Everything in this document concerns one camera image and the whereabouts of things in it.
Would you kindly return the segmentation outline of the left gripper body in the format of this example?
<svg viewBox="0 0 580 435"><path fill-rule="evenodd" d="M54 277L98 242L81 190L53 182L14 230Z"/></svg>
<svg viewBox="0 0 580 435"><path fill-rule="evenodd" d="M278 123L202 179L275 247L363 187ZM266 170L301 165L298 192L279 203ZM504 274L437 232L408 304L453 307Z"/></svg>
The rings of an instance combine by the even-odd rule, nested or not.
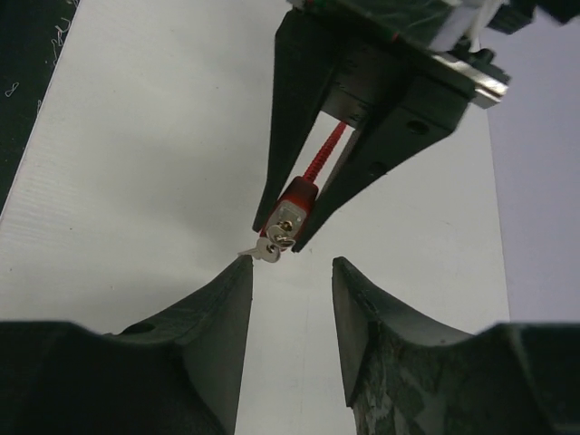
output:
<svg viewBox="0 0 580 435"><path fill-rule="evenodd" d="M506 95L509 76L495 54L476 44L476 33L498 12L498 1L294 1L299 18L328 43L330 71L319 110L360 127L374 111L402 93L416 76L437 84L466 85L481 108Z"/></svg>

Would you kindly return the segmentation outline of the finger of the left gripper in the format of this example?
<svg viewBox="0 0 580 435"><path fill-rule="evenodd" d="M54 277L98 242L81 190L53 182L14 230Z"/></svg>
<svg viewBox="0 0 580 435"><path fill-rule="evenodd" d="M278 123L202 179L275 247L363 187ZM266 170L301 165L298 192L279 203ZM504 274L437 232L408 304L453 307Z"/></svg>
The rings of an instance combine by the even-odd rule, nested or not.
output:
<svg viewBox="0 0 580 435"><path fill-rule="evenodd" d="M343 43L330 26L299 9L275 33L266 184L252 229L270 216L327 98Z"/></svg>
<svg viewBox="0 0 580 435"><path fill-rule="evenodd" d="M376 180L453 133L469 106L469 80L418 73L390 86L347 142L293 247Z"/></svg>

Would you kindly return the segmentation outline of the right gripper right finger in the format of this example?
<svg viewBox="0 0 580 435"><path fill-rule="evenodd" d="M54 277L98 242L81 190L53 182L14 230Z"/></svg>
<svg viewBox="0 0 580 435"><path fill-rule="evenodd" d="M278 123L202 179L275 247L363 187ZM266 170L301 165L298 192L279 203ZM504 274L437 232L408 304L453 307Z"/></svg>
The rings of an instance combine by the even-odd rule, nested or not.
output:
<svg viewBox="0 0 580 435"><path fill-rule="evenodd" d="M577 324L465 333L333 261L346 405L359 434L576 434Z"/></svg>

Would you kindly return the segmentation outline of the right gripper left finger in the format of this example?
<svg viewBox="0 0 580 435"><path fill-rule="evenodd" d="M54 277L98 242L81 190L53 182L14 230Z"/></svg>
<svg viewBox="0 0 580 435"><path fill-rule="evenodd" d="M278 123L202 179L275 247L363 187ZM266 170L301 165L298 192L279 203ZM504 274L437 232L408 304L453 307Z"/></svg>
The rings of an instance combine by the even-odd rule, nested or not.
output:
<svg viewBox="0 0 580 435"><path fill-rule="evenodd" d="M253 262L118 334L65 321L1 325L4 434L231 434Z"/></svg>

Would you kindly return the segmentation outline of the small red cable padlock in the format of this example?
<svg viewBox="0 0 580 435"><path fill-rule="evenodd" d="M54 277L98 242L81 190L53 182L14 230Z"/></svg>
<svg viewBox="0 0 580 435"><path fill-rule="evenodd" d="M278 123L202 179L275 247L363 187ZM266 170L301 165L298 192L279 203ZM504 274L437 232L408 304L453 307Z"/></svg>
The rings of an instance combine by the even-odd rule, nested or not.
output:
<svg viewBox="0 0 580 435"><path fill-rule="evenodd" d="M316 186L316 180L343 136L346 127L347 125L344 122L339 122L318 150L304 174L295 177L290 182L275 203L268 220L261 230L260 236L264 234L268 227L280 221L288 220L294 224L292 234L295 242L297 241L302 226L309 217L318 196L319 188Z"/></svg>

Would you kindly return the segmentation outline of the small silver key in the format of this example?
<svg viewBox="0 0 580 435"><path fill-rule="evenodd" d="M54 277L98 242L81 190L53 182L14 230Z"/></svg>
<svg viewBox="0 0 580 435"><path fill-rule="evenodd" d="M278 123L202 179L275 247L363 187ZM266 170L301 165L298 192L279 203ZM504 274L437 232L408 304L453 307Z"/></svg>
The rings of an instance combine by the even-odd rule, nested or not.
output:
<svg viewBox="0 0 580 435"><path fill-rule="evenodd" d="M258 238L254 247L239 253L240 256L252 256L256 260L276 263L282 253L295 244L292 234L294 224L291 221L280 221L268 227Z"/></svg>

